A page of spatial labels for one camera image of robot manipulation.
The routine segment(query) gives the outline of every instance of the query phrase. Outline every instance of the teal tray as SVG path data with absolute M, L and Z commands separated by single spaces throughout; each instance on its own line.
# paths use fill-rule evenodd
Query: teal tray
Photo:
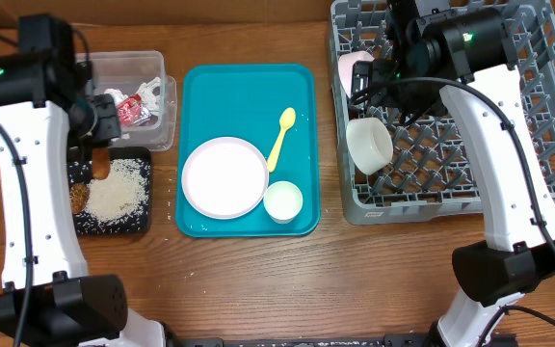
M 279 117 L 293 107 L 288 130 L 269 184 L 287 180 L 304 195 L 304 207 L 287 225 L 275 223 L 263 203 L 233 220 L 198 213 L 183 195 L 181 172 L 194 149 L 214 138 L 231 136 L 256 146 L 267 158 L 278 137 Z M 320 178 L 314 77 L 297 64 L 203 66 L 185 77 L 179 141 L 179 178 L 175 220 L 193 237 L 301 236 L 320 222 Z

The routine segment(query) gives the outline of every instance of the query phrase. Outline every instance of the yellow spoon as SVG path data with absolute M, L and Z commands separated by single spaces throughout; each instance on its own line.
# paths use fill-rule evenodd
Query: yellow spoon
M 295 125 L 295 120 L 297 119 L 297 113 L 292 107 L 287 108 L 284 113 L 281 114 L 279 118 L 279 135 L 277 135 L 276 144 L 274 148 L 271 149 L 271 154 L 269 154 L 269 159 L 267 159 L 267 167 L 269 167 L 269 172 L 272 173 L 276 169 L 278 164 L 279 152 L 281 151 L 281 144 L 284 142 L 284 135 L 286 131 Z

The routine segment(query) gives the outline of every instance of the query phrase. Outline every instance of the dish rack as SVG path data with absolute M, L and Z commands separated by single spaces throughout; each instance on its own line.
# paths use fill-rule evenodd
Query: dish rack
M 457 14 L 498 9 L 513 36 L 522 76 L 522 105 L 541 169 L 555 201 L 555 15 L 549 0 L 469 0 Z M 422 117 L 399 126 L 397 109 L 349 108 L 337 60 L 367 50 L 375 58 L 391 54 L 386 39 L 384 1 L 337 0 L 328 30 L 331 89 L 337 122 L 337 160 L 344 217 L 354 225 L 429 221 L 482 212 L 460 133 L 450 116 Z M 377 117 L 393 139 L 391 163 L 372 175 L 360 172 L 348 153 L 349 120 Z

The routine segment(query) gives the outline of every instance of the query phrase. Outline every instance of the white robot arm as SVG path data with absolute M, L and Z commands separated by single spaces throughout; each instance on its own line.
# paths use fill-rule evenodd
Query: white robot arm
M 76 64 L 67 23 L 49 15 L 22 17 L 18 33 L 19 53 L 0 57 L 0 178 L 6 225 L 0 332 L 29 346 L 173 346 L 176 338 L 166 325 L 127 307 L 117 276 L 89 276 L 72 222 L 66 152 L 80 145 L 106 147 L 120 136 L 114 101 L 109 95 L 81 96 L 92 68 L 90 62 Z M 17 166 L 24 172 L 29 202 L 30 259 Z M 33 264 L 29 288 L 28 263 Z M 24 298 L 29 298 L 26 320 L 19 309 Z
M 388 6 L 396 61 L 355 63 L 353 86 L 367 87 L 354 90 L 351 104 L 415 115 L 403 125 L 448 110 L 485 219 L 486 240 L 453 253 L 460 289 L 424 347 L 490 342 L 496 313 L 555 274 L 555 203 L 524 117 L 515 46 L 494 8 L 455 16 L 443 0 Z
M 533 177 L 543 216 L 555 240 L 555 203 L 545 184 L 526 125 L 519 72 L 501 65 L 475 72 L 474 79 L 469 86 L 498 104 L 515 125 L 515 132 L 525 145 L 527 170 Z M 455 87 L 442 88 L 440 96 L 462 134 L 470 168 L 479 187 L 488 247 L 512 253 L 515 245 L 521 243 L 529 249 L 543 245 L 545 240 L 539 227 L 531 223 L 533 210 L 515 145 L 501 126 L 500 118 L 483 101 Z M 451 308 L 438 322 L 440 336 L 447 346 L 474 346 L 493 314 L 500 307 L 515 304 L 523 296 L 516 292 L 484 307 L 460 289 Z

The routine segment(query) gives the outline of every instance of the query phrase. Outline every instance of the white bowl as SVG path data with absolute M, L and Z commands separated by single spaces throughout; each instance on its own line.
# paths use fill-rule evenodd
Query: white bowl
M 263 204 L 269 216 L 279 224 L 292 222 L 304 206 L 301 190 L 287 181 L 280 181 L 267 188 Z
M 382 169 L 393 156 L 391 135 L 377 118 L 349 121 L 346 145 L 355 165 L 367 175 Z

